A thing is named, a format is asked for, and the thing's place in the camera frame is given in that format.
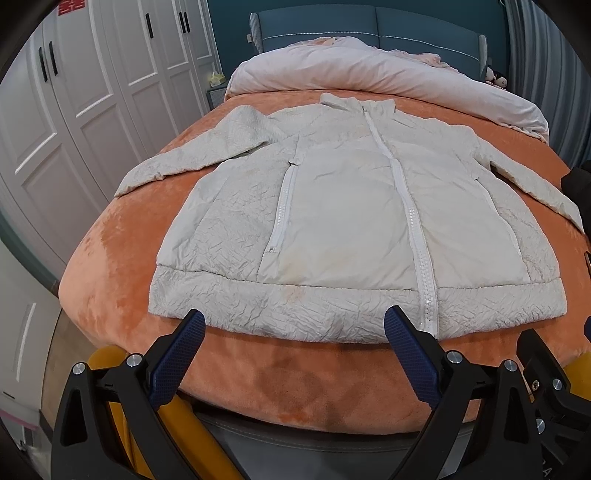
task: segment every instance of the orange blanket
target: orange blanket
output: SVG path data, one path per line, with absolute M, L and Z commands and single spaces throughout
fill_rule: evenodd
M 333 91 L 360 100 L 391 98 Z M 319 101 L 321 92 L 256 93 L 234 97 L 175 139 L 182 145 L 215 126 L 232 108 L 263 113 Z M 516 161 L 560 188 L 568 168 L 542 142 L 418 100 L 395 98 L 404 112 L 465 124 Z M 199 178 L 212 168 L 155 181 L 114 200 L 74 252 L 60 286 L 64 310 L 98 345 L 145 352 L 178 320 L 147 313 L 155 257 L 170 223 Z M 562 364 L 591 351 L 583 324 L 591 315 L 591 279 L 585 237 L 560 215 L 520 193 L 552 244 L 566 290 L 568 313 L 535 327 Z M 472 362 L 498 365 L 516 358 L 524 328 L 477 333 L 443 342 Z M 388 345 L 335 345 L 268 339 L 208 328 L 181 385 L 202 400 L 272 423 L 331 432 L 397 433 L 419 430 L 429 414 L 416 399 Z M 471 409 L 467 419 L 475 417 Z

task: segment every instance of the jacket sleeve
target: jacket sleeve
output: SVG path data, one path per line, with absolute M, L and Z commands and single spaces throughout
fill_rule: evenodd
M 510 159 L 487 141 L 477 138 L 478 146 L 474 156 L 480 165 L 487 170 L 490 170 L 491 166 L 495 167 L 501 175 L 523 192 L 573 222 L 584 233 L 579 208 L 559 189 L 526 166 Z
M 121 181 L 115 197 L 170 175 L 223 162 L 229 158 L 270 145 L 286 137 L 277 122 L 254 109 L 241 105 L 227 114 L 216 127 L 208 130 L 181 147 L 156 155 L 128 172 Z

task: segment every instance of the bed frame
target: bed frame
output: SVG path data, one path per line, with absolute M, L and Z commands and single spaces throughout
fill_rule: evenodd
M 357 37 L 382 50 L 436 53 L 484 81 L 490 64 L 484 35 L 426 15 L 370 5 L 304 5 L 250 14 L 255 53 L 317 37 Z

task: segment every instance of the wardrobe door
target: wardrobe door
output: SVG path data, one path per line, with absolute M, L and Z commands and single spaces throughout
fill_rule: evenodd
M 129 170 L 148 158 L 109 57 L 98 3 L 43 21 L 49 76 L 78 150 L 99 187 L 113 198 Z
M 107 205 L 51 87 L 39 27 L 0 83 L 0 196 L 23 241 L 57 278 Z
M 144 0 L 147 11 L 154 13 L 154 44 L 162 71 L 177 105 L 180 131 L 190 127 L 206 112 L 190 56 L 187 27 L 177 0 Z
M 154 48 L 154 11 L 146 11 L 142 0 L 99 0 L 98 7 L 125 103 L 148 156 L 154 156 L 180 133 Z
M 218 73 L 221 71 L 209 9 L 205 0 L 178 1 L 183 9 L 183 17 L 186 18 L 189 25 L 187 38 L 191 48 L 191 58 L 197 72 L 200 97 L 204 105 L 207 105 L 206 92 L 209 87 L 209 79 L 214 70 Z

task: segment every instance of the red sticker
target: red sticker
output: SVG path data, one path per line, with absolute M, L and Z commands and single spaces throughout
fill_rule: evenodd
M 61 0 L 57 6 L 57 15 L 64 15 L 86 6 L 86 0 Z

